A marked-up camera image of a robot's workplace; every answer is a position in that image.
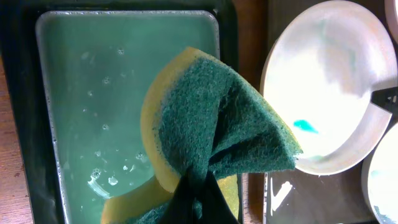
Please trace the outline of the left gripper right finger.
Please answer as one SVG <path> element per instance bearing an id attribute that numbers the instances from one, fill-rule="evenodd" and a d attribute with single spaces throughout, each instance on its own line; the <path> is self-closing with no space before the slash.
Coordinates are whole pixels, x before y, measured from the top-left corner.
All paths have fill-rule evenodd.
<path id="1" fill-rule="evenodd" d="M 200 191 L 202 224 L 239 224 L 223 197 L 212 172 L 208 171 Z"/>

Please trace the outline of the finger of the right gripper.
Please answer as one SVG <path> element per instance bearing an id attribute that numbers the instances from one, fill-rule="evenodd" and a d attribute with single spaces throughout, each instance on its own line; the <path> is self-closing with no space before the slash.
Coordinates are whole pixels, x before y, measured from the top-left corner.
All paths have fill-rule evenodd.
<path id="1" fill-rule="evenodd" d="M 397 92 L 397 86 L 376 90 L 371 94 L 371 102 L 392 114 L 397 114 Z"/>

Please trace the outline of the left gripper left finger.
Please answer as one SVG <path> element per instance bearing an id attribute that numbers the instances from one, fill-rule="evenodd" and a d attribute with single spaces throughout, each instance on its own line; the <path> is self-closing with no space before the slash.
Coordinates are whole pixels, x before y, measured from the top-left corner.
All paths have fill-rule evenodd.
<path id="1" fill-rule="evenodd" d="M 179 180 L 174 196 L 169 202 L 158 224 L 204 224 L 202 215 L 200 218 L 195 211 L 196 201 L 202 203 L 205 184 L 194 184 L 191 180 L 193 172 L 189 169 Z"/>

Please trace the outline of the white plate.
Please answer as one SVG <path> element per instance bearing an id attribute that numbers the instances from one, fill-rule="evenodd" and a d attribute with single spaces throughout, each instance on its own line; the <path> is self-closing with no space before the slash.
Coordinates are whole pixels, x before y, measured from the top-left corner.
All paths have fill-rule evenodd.
<path id="1" fill-rule="evenodd" d="M 397 85 L 397 58 L 382 22 L 351 1 L 325 1 L 299 14 L 264 65 L 261 94 L 292 130 L 296 168 L 333 175 L 363 160 L 391 113 L 371 102 Z"/>
<path id="2" fill-rule="evenodd" d="M 362 165 L 365 202 L 381 224 L 397 224 L 397 125 L 388 130 Z"/>
<path id="3" fill-rule="evenodd" d="M 397 0 L 384 0 L 386 21 L 395 42 L 398 43 L 398 4 Z"/>

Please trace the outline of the green yellow sponge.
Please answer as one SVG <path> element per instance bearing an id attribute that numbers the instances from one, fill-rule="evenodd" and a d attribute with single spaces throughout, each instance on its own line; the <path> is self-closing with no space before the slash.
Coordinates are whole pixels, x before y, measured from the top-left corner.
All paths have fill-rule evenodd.
<path id="1" fill-rule="evenodd" d="M 155 174 L 142 186 L 108 199 L 102 223 L 158 223 L 189 169 L 194 184 L 213 173 L 238 219 L 238 175 L 293 169 L 302 153 L 292 131 L 250 83 L 192 47 L 156 76 L 140 123 Z"/>

